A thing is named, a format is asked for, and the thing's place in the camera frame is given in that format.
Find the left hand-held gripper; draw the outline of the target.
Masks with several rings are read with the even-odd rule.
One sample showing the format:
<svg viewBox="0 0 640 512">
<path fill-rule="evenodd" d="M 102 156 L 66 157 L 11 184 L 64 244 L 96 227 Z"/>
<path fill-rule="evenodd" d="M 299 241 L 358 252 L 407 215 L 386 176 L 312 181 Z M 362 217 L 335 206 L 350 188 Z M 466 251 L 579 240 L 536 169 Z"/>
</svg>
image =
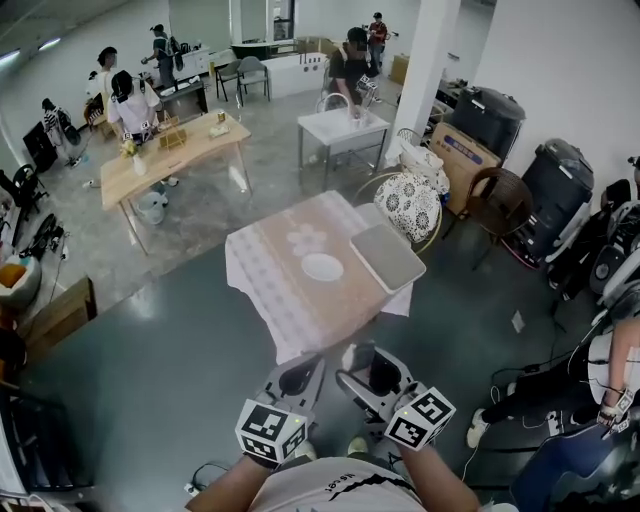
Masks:
<svg viewBox="0 0 640 512">
<path fill-rule="evenodd" d="M 277 366 L 269 375 L 269 390 L 292 396 L 296 405 L 314 405 L 323 384 L 325 359 L 308 353 Z M 235 426 L 244 455 L 267 468 L 277 468 L 308 438 L 315 420 L 311 409 L 286 401 L 266 403 L 246 399 Z"/>
</svg>

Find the grey chair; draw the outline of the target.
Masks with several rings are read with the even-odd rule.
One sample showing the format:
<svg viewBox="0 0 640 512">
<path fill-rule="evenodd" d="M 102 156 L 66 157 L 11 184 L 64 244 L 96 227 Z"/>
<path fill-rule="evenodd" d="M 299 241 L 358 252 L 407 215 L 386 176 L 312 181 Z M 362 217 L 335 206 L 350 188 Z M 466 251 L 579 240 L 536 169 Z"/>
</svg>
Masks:
<svg viewBox="0 0 640 512">
<path fill-rule="evenodd" d="M 229 63 L 214 66 L 214 80 L 217 98 L 223 96 L 224 100 L 228 101 L 225 84 L 229 81 L 238 79 L 238 68 L 240 63 L 240 59 L 235 59 Z"/>
<path fill-rule="evenodd" d="M 262 84 L 263 94 L 271 100 L 268 68 L 255 56 L 247 56 L 239 61 L 237 68 L 237 96 L 239 106 L 244 106 L 244 96 L 248 86 Z"/>
</svg>

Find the dark desk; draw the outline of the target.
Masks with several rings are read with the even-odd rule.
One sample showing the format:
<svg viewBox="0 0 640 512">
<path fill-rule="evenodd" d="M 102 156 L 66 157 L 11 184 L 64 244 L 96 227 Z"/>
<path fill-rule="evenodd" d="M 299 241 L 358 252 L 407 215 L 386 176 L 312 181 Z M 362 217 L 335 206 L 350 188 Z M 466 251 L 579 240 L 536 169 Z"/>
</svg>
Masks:
<svg viewBox="0 0 640 512">
<path fill-rule="evenodd" d="M 188 122 L 209 112 L 204 83 L 179 82 L 159 92 L 162 109 L 168 117 L 177 117 L 181 123 Z"/>
</svg>

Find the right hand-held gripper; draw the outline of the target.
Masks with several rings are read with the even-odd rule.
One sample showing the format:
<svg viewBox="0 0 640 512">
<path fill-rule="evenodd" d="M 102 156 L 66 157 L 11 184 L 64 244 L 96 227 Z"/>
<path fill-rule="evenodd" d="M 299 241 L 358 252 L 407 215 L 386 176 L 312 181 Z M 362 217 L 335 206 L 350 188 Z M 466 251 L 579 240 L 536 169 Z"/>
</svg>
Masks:
<svg viewBox="0 0 640 512">
<path fill-rule="evenodd" d="M 340 389 L 371 419 L 385 425 L 386 438 L 410 450 L 421 450 L 447 426 L 456 408 L 437 388 L 412 381 L 407 366 L 379 348 L 369 367 L 371 389 L 351 373 L 336 371 Z M 386 396 L 374 400 L 371 390 Z"/>
</svg>

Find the white round plate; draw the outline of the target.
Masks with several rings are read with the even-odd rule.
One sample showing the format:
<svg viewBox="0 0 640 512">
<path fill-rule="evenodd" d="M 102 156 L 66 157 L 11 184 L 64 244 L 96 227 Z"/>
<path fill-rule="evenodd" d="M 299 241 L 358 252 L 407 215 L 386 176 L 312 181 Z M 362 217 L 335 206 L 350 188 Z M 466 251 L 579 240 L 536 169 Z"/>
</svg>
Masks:
<svg viewBox="0 0 640 512">
<path fill-rule="evenodd" d="M 342 263 L 326 253 L 310 253 L 301 260 L 304 273 L 313 280 L 320 282 L 334 282 L 344 273 Z"/>
</svg>

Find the pink floral tablecloth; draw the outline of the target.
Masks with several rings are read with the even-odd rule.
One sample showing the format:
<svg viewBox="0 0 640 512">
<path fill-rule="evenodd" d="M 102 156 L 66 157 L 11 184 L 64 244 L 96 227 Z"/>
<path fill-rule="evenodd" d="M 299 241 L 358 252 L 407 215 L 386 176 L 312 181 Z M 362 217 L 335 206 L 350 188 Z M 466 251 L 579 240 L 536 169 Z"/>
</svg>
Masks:
<svg viewBox="0 0 640 512">
<path fill-rule="evenodd" d="M 413 283 L 387 294 L 350 246 L 372 226 L 339 192 L 327 191 L 227 236 L 227 283 L 252 301 L 278 363 L 339 344 L 381 312 L 408 315 Z M 337 258 L 343 276 L 308 277 L 301 260 L 310 253 Z"/>
</svg>

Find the curved metal faucet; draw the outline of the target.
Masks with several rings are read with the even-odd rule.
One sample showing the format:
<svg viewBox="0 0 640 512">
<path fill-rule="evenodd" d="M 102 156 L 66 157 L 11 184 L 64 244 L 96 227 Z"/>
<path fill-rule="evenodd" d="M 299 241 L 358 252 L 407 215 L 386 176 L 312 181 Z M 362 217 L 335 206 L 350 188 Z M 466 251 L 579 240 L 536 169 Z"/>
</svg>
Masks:
<svg viewBox="0 0 640 512">
<path fill-rule="evenodd" d="M 323 101 L 322 110 L 324 112 L 343 110 L 347 115 L 351 114 L 351 101 L 342 93 L 330 93 Z"/>
</svg>

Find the white square pillar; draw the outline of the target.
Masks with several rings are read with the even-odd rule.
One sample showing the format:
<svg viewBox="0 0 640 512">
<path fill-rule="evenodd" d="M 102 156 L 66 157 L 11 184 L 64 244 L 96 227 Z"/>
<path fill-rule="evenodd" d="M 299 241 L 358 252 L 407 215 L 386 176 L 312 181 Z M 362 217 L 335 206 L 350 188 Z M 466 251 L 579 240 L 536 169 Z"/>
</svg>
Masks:
<svg viewBox="0 0 640 512">
<path fill-rule="evenodd" d="M 392 133 L 423 135 L 453 40 L 461 0 L 421 0 Z"/>
</svg>

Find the white vase with yellow flowers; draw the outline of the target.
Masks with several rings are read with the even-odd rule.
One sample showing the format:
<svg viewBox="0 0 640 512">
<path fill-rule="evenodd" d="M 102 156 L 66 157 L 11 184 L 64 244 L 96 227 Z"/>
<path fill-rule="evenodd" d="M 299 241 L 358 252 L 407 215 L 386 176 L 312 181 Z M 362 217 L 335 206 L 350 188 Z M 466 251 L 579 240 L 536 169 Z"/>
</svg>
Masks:
<svg viewBox="0 0 640 512">
<path fill-rule="evenodd" d="M 134 172 L 138 176 L 147 173 L 147 167 L 140 154 L 140 146 L 133 139 L 125 139 L 120 146 L 120 153 L 123 158 L 131 159 Z"/>
</svg>

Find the person's white shirt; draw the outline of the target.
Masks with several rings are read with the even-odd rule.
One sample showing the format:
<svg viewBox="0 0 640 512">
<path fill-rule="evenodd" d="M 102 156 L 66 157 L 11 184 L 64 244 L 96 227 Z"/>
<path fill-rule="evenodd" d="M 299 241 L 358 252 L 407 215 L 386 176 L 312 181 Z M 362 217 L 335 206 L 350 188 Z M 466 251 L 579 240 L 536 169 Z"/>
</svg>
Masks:
<svg viewBox="0 0 640 512">
<path fill-rule="evenodd" d="M 265 481 L 249 512 L 426 512 L 413 487 L 378 465 L 320 458 Z"/>
</svg>

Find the white bags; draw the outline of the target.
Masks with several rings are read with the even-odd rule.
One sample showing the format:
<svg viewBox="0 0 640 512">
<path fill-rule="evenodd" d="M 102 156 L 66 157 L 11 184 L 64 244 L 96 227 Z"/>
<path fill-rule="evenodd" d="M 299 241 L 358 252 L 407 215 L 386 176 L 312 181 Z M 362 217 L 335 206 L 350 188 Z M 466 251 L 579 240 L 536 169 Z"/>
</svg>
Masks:
<svg viewBox="0 0 640 512">
<path fill-rule="evenodd" d="M 408 172 L 424 177 L 440 196 L 450 192 L 450 181 L 444 172 L 444 162 L 426 147 L 414 146 L 402 137 L 394 139 L 400 148 L 401 166 Z"/>
</svg>

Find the orange and white pod chair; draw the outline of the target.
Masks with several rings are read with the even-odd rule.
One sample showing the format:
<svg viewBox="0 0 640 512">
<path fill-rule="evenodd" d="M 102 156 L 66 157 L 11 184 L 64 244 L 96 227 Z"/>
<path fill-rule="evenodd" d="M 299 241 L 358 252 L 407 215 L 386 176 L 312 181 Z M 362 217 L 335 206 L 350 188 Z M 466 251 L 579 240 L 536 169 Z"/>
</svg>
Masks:
<svg viewBox="0 0 640 512">
<path fill-rule="evenodd" d="M 41 280 L 37 258 L 11 255 L 0 264 L 0 305 L 18 311 L 26 309 L 36 297 Z"/>
</svg>

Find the brown wicker chair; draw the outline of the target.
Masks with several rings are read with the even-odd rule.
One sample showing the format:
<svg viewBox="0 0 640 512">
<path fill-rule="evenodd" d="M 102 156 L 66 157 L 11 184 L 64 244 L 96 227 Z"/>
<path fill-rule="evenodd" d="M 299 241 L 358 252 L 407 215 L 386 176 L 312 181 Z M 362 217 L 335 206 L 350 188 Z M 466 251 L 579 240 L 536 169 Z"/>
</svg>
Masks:
<svg viewBox="0 0 640 512">
<path fill-rule="evenodd" d="M 476 270 L 505 237 L 524 226 L 532 211 L 531 192 L 519 176 L 502 167 L 479 171 L 469 187 L 463 212 L 488 235 L 489 246 L 472 269 Z"/>
</svg>

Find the black monitor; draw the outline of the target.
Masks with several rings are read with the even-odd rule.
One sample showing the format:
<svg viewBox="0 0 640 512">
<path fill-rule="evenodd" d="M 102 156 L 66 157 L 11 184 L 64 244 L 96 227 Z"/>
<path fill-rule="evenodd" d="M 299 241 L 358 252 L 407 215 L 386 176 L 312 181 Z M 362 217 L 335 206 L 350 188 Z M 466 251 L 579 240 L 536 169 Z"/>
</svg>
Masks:
<svg viewBox="0 0 640 512">
<path fill-rule="evenodd" d="M 41 122 L 23 137 L 23 142 L 37 173 L 48 171 L 58 158 L 57 151 Z"/>
</svg>

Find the person's left forearm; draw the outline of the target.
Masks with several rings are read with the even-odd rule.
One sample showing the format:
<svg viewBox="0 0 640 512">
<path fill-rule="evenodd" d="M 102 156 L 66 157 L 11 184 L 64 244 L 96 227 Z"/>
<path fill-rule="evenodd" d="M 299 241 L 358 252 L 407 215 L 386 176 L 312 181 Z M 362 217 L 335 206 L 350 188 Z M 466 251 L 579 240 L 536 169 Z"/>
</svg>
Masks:
<svg viewBox="0 0 640 512">
<path fill-rule="evenodd" d="M 247 512 L 279 464 L 244 454 L 225 474 L 185 505 L 188 512 Z"/>
</svg>

